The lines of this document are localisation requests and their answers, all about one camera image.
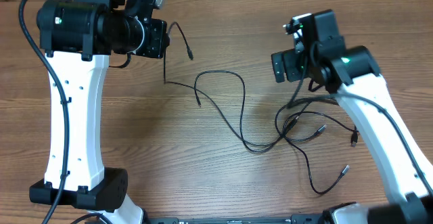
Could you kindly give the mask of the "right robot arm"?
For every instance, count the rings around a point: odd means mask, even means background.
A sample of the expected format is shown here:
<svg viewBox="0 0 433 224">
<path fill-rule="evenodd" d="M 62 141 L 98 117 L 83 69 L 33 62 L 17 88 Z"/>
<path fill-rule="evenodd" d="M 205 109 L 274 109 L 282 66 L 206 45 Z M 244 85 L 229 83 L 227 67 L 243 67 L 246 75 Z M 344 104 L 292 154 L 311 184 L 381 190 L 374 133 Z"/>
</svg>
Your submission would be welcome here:
<svg viewBox="0 0 433 224">
<path fill-rule="evenodd" d="M 292 49 L 271 56 L 277 82 L 326 90 L 319 101 L 338 104 L 354 122 L 382 178 L 387 204 L 340 204 L 313 215 L 314 223 L 431 223 L 432 163 L 398 113 L 368 48 L 348 48 L 335 13 L 295 16 L 284 25 Z"/>
</svg>

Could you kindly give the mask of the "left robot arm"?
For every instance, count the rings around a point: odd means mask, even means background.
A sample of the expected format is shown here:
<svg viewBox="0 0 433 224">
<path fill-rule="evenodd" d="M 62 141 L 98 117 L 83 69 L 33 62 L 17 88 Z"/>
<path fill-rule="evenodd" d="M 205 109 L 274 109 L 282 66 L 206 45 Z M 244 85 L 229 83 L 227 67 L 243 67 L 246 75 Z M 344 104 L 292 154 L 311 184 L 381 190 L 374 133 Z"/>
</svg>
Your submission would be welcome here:
<svg viewBox="0 0 433 224">
<path fill-rule="evenodd" d="M 87 210 L 103 223 L 147 223 L 127 195 L 128 174 L 101 157 L 101 101 L 110 55 L 161 59 L 167 23 L 152 13 L 164 0 L 46 0 L 31 47 L 49 73 L 51 143 L 31 202 Z"/>
</svg>

